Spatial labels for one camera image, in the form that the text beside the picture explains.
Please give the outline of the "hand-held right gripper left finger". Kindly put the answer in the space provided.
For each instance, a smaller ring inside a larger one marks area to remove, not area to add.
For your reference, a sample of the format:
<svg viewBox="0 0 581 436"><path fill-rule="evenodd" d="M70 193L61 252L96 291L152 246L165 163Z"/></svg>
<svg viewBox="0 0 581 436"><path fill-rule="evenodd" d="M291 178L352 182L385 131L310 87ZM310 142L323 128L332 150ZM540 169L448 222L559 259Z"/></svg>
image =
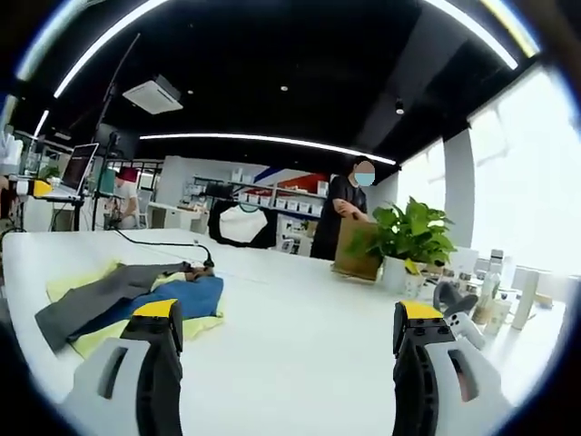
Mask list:
<svg viewBox="0 0 581 436"><path fill-rule="evenodd" d="M81 435L181 435L182 346L178 300L145 304L77 367L64 416Z"/></svg>

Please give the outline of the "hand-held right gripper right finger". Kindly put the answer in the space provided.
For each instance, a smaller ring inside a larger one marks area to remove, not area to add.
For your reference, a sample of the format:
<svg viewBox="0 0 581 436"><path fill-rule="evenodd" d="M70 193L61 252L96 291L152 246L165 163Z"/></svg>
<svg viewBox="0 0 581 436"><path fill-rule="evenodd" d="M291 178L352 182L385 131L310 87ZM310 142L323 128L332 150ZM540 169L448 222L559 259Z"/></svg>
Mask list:
<svg viewBox="0 0 581 436"><path fill-rule="evenodd" d="M512 406L492 363L441 312L395 304L394 435L495 435Z"/></svg>

